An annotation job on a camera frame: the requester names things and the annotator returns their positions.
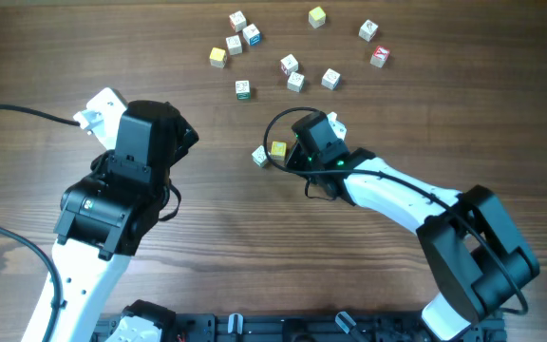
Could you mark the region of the white block moved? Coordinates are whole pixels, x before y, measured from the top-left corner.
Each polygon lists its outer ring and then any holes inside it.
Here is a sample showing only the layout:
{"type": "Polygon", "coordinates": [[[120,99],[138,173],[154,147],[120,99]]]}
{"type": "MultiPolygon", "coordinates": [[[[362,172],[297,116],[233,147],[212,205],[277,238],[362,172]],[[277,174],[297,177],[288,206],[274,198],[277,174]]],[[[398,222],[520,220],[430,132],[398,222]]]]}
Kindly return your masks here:
{"type": "Polygon", "coordinates": [[[252,153],[253,161],[256,165],[259,167],[264,167],[269,161],[267,158],[267,151],[264,148],[263,145],[260,145],[253,153],[252,153]]]}

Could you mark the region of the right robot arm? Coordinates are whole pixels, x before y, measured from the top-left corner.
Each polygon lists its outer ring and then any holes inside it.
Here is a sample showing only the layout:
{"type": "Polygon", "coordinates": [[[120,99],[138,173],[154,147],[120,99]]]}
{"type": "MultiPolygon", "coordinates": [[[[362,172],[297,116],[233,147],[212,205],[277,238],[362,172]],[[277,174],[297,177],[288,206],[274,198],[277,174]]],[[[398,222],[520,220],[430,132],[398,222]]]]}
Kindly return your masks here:
{"type": "Polygon", "coordinates": [[[421,311],[438,341],[452,341],[504,312],[539,274],[538,260],[499,198],[476,185],[440,188],[389,166],[374,153],[349,151],[346,129],[311,110],[292,125],[296,142],[285,162],[292,173],[341,199],[378,212],[416,235],[439,288],[421,311]]]}

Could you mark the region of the yellow top wooden block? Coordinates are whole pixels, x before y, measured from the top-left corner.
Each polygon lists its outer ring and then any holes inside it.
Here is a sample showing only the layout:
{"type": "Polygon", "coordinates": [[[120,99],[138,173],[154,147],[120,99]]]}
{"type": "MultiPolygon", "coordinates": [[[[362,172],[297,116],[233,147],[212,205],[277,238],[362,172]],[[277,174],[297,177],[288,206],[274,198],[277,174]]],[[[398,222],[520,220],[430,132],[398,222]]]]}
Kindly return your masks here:
{"type": "Polygon", "coordinates": [[[276,161],[284,161],[287,155],[287,144],[285,142],[272,142],[270,155],[276,161]]]}

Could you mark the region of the white block red edge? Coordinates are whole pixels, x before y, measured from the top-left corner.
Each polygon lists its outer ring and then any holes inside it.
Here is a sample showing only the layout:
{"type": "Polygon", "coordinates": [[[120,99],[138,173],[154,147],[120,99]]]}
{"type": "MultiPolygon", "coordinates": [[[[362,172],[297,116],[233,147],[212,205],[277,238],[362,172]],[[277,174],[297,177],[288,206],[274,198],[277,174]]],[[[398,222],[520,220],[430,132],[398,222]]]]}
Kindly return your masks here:
{"type": "Polygon", "coordinates": [[[238,35],[230,36],[226,38],[226,45],[231,56],[238,55],[243,52],[240,37],[238,35]]]}

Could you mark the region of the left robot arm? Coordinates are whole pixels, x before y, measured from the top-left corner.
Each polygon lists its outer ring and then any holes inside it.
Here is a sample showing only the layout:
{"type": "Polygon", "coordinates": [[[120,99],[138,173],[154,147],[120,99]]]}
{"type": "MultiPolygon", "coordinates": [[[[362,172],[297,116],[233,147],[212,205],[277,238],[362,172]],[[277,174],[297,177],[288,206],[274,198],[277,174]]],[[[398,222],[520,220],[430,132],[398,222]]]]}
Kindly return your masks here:
{"type": "Polygon", "coordinates": [[[133,101],[121,115],[116,145],[61,198],[47,282],[23,338],[87,341],[143,236],[174,217],[161,210],[179,190],[171,167],[198,133],[171,104],[133,101]]]}

